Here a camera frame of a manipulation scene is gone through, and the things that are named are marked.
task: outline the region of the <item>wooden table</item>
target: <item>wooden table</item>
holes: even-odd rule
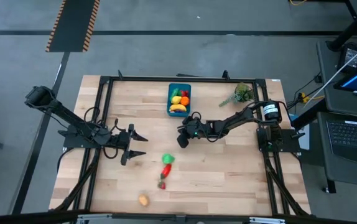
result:
[[[94,105],[99,79],[97,75],[83,77],[74,110],[78,116],[83,117]],[[269,98],[285,101],[279,80],[266,83]],[[218,107],[232,94],[235,83],[189,84],[192,111],[199,111],[202,120],[225,119],[245,106],[230,103]],[[112,127],[115,118],[119,118],[120,128],[133,123],[137,133],[149,142],[132,140],[131,149],[147,154],[131,159],[126,166],[120,165],[121,151],[113,160],[101,154],[91,211],[271,215],[264,162],[257,146],[257,124],[246,123],[215,143],[190,139],[187,148],[182,149],[176,141],[179,135],[176,127],[183,118],[172,118],[166,113],[168,85],[169,82],[114,82],[107,124]],[[285,113],[282,116],[281,127],[289,128],[288,117]],[[107,149],[107,153],[113,155],[114,149]],[[166,179],[167,188],[161,190],[157,184],[164,167],[161,159],[164,153],[174,155],[175,162]],[[83,149],[75,149],[62,159],[50,208],[60,205],[75,186],[82,159]],[[298,160],[289,153],[280,153],[280,160],[286,187],[301,207],[310,212]],[[86,193],[85,186],[80,208],[84,207]],[[148,207],[137,200],[143,193],[150,198]],[[276,197],[282,211],[277,188]]]

